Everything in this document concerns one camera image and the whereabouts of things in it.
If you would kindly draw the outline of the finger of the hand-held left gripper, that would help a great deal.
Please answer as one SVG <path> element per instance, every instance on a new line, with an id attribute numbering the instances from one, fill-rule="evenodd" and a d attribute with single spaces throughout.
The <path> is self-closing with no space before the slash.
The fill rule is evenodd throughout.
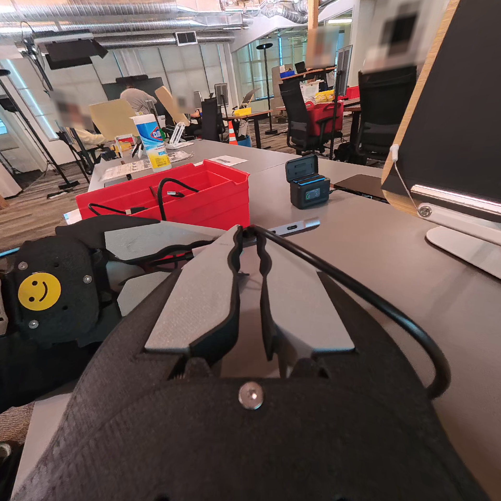
<path id="1" fill-rule="evenodd" d="M 105 249 L 121 261 L 137 261 L 158 255 L 169 246 L 187 246 L 196 241 L 212 242 L 223 235 L 223 229 L 177 222 L 161 221 L 104 233 Z"/>
<path id="2" fill-rule="evenodd" d="M 121 316 L 127 316 L 170 275 L 171 272 L 157 271 L 128 279 L 117 299 Z"/>

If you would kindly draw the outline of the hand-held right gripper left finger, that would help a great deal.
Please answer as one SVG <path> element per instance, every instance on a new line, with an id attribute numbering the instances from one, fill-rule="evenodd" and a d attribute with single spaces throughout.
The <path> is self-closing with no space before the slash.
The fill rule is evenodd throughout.
<path id="1" fill-rule="evenodd" d="M 145 344 L 145 351 L 217 364 L 235 346 L 240 319 L 241 226 L 186 264 Z"/>

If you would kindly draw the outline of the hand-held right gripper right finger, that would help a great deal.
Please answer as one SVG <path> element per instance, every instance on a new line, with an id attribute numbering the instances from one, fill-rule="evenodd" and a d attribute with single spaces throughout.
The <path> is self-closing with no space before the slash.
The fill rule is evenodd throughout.
<path id="1" fill-rule="evenodd" d="M 303 358 L 355 349 L 317 270 L 263 236 L 257 238 L 262 277 L 261 330 L 266 356 L 279 370 Z"/>

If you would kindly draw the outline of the black usb-c cable blue plugs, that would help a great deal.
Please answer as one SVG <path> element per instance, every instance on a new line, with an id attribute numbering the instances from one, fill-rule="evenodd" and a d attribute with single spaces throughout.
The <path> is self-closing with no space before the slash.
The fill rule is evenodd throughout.
<path id="1" fill-rule="evenodd" d="M 404 314 L 404 312 L 388 302 L 385 298 L 379 296 L 379 294 L 375 293 L 373 290 L 369 289 L 366 285 L 363 285 L 360 281 L 354 279 L 336 266 L 299 246 L 298 244 L 288 241 L 282 236 L 255 224 L 244 228 L 243 231 L 248 236 L 255 237 L 257 242 L 260 242 L 261 240 L 272 241 L 298 258 L 304 260 L 318 271 L 326 274 L 330 279 L 333 279 L 345 286 L 356 296 L 372 305 L 404 329 L 404 331 L 410 335 L 426 352 L 434 367 L 434 379 L 426 388 L 428 398 L 430 400 L 434 400 L 442 396 L 448 390 L 451 384 L 451 370 L 446 356 L 429 334 L 409 316 Z"/>

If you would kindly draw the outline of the red plastic bin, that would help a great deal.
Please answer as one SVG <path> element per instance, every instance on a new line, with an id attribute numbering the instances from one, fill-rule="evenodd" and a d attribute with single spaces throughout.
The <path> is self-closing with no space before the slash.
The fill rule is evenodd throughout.
<path id="1" fill-rule="evenodd" d="M 249 225 L 249 174 L 203 160 L 76 196 L 82 219 L 138 216 L 215 229 Z"/>

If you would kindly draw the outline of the person's left forearm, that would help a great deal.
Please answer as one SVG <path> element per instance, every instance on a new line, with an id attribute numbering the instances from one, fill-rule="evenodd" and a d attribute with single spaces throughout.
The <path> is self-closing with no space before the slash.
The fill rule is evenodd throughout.
<path id="1" fill-rule="evenodd" d="M 100 345 L 72 341 L 43 348 L 17 334 L 1 337 L 1 413 L 79 379 Z"/>

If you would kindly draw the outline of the printed paper sheet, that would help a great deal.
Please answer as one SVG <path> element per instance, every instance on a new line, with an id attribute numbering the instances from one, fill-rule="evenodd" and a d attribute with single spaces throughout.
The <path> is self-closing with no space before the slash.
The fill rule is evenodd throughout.
<path id="1" fill-rule="evenodd" d="M 127 164 L 121 164 L 121 165 L 107 168 L 104 171 L 104 173 L 102 174 L 100 180 L 105 182 L 105 181 L 108 181 L 110 179 L 126 177 L 128 175 L 133 174 L 133 173 L 141 172 L 141 171 L 147 170 L 149 168 L 152 168 L 152 165 L 148 159 L 134 161 L 134 162 L 130 162 Z"/>

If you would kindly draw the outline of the disinfectant wipes canister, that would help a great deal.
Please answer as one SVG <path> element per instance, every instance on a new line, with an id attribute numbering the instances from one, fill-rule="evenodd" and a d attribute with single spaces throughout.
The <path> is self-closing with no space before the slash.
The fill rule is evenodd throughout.
<path id="1" fill-rule="evenodd" d="M 135 115 L 134 122 L 143 149 L 154 172 L 172 168 L 170 158 L 166 152 L 161 129 L 154 114 Z"/>

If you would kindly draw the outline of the white folding stand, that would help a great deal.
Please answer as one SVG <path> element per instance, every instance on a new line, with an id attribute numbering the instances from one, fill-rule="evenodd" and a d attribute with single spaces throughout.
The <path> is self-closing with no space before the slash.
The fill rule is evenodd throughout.
<path id="1" fill-rule="evenodd" d="M 170 135 L 170 138 L 164 142 L 166 150 L 171 150 L 171 151 L 179 150 L 181 148 L 193 144 L 190 141 L 187 142 L 182 140 L 182 135 L 184 134 L 184 131 L 185 131 L 185 123 L 183 121 L 175 125 L 174 130 Z"/>

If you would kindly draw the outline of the dark battery charger case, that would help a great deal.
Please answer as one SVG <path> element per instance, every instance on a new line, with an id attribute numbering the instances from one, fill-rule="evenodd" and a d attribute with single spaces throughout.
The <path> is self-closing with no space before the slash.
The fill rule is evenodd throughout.
<path id="1" fill-rule="evenodd" d="M 291 204 L 297 209 L 305 210 L 329 200 L 331 181 L 319 173 L 317 155 L 289 160 L 285 178 L 290 185 Z"/>

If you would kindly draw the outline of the tan cardboard panel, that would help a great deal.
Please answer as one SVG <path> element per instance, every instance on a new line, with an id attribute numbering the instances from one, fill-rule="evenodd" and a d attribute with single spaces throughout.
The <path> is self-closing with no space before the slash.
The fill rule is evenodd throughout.
<path id="1" fill-rule="evenodd" d="M 114 141 L 117 136 L 139 135 L 132 120 L 136 113 L 126 100 L 89 105 L 89 111 L 92 122 L 108 141 Z"/>

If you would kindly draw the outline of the black office chair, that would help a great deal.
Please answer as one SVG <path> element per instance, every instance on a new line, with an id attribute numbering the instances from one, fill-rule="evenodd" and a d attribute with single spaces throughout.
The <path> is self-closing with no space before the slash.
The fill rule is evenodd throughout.
<path id="1" fill-rule="evenodd" d="M 202 103 L 201 137 L 204 140 L 220 142 L 225 132 L 220 106 L 216 97 L 205 99 Z"/>
<path id="2" fill-rule="evenodd" d="M 323 155 L 327 143 L 333 145 L 335 140 L 342 138 L 343 133 L 335 130 L 325 137 L 323 131 L 320 136 L 309 135 L 309 117 L 298 80 L 284 80 L 279 84 L 279 90 L 288 116 L 287 145 L 294 149 L 297 155 L 305 156 L 314 153 Z M 336 111 L 337 101 L 331 102 L 334 102 L 334 111 Z"/>
<path id="3" fill-rule="evenodd" d="M 360 125 L 358 155 L 383 161 L 403 119 L 417 81 L 417 66 L 359 72 Z"/>

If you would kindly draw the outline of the long tan cardboard strip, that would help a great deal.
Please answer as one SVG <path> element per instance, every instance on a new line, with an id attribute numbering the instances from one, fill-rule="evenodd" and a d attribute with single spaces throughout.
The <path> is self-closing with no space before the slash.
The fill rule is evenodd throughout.
<path id="1" fill-rule="evenodd" d="M 161 86 L 155 90 L 158 101 L 163 105 L 171 116 L 174 124 L 183 123 L 186 127 L 190 125 L 190 119 L 181 112 L 181 109 L 166 86 Z"/>

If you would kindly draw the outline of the dark flat desk panel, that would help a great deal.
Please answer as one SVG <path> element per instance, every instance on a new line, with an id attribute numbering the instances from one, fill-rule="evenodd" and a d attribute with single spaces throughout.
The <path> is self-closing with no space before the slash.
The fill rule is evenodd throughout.
<path id="1" fill-rule="evenodd" d="M 389 203 L 381 189 L 381 179 L 378 177 L 356 174 L 350 178 L 333 183 L 331 188 L 385 204 Z"/>

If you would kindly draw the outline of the silver monitor stand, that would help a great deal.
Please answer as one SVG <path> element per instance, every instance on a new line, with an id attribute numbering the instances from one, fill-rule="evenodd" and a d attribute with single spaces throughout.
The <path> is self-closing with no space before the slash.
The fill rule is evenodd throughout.
<path id="1" fill-rule="evenodd" d="M 429 244 L 500 279 L 500 245 L 442 226 L 429 229 L 425 239 Z"/>

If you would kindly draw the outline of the red tote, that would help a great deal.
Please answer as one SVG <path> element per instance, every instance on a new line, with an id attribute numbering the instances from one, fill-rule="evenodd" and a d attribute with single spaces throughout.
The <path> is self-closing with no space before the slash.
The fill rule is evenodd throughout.
<path id="1" fill-rule="evenodd" d="M 320 136 L 321 131 L 324 137 L 331 134 L 333 130 L 342 132 L 344 101 L 337 102 L 336 111 L 334 111 L 334 102 L 315 104 L 307 101 L 305 106 L 309 117 L 308 133 L 310 136 Z"/>

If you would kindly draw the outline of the black studio light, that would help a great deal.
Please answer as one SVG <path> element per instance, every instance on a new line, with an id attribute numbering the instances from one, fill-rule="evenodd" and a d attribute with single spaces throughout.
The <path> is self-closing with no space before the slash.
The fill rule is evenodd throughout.
<path id="1" fill-rule="evenodd" d="M 91 65 L 91 57 L 103 59 L 108 50 L 94 39 L 51 42 L 46 45 L 46 60 L 51 70 Z"/>

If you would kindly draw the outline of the black computer monitor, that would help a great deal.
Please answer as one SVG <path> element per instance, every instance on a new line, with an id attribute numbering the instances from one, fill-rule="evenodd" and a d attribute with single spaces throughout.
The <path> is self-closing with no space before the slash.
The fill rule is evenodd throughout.
<path id="1" fill-rule="evenodd" d="M 459 1 L 401 123 L 397 161 L 415 185 L 500 203 L 500 1 Z"/>

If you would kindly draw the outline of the black wall screen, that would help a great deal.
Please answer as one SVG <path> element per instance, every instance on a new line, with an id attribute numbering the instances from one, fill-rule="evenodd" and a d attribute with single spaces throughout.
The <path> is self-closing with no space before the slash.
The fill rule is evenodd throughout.
<path id="1" fill-rule="evenodd" d="M 161 77 L 149 78 L 146 74 L 138 76 L 119 77 L 114 83 L 103 84 L 103 89 L 109 101 L 120 98 L 127 84 L 156 97 L 155 91 L 164 85 Z"/>

